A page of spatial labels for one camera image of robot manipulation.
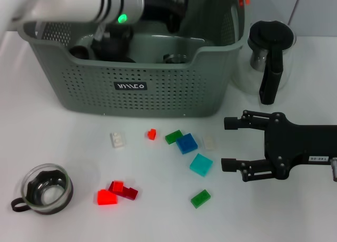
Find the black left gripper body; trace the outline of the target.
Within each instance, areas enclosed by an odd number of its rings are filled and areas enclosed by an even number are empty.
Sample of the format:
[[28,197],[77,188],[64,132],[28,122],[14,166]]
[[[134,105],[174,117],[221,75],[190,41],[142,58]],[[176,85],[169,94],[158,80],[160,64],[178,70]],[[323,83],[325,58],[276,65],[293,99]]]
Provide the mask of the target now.
[[180,29],[189,0],[144,0],[142,21],[164,23],[170,33]]

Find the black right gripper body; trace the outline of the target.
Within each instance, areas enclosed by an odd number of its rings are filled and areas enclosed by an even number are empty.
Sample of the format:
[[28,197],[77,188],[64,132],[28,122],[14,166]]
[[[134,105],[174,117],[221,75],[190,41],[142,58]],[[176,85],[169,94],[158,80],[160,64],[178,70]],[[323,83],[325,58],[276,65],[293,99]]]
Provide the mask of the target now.
[[276,179],[285,180],[300,164],[321,164],[332,168],[336,180],[336,126],[297,125],[285,114],[271,114],[265,129],[264,150]]

